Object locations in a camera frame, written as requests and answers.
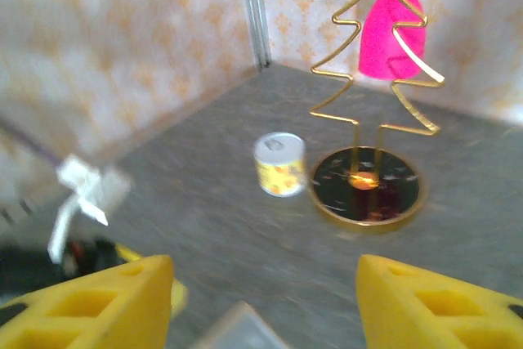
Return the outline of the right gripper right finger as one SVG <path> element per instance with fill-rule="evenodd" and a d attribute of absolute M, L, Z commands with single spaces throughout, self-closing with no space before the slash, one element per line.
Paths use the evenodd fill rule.
<path fill-rule="evenodd" d="M 522 301 L 376 255 L 360 257 L 356 297 L 368 348 L 520 348 Z"/>

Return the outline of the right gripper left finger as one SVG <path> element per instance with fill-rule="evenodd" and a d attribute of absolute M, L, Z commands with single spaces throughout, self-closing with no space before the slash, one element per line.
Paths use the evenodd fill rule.
<path fill-rule="evenodd" d="M 163 348 L 172 259 L 156 255 L 17 297 L 2 306 L 3 348 Z"/>

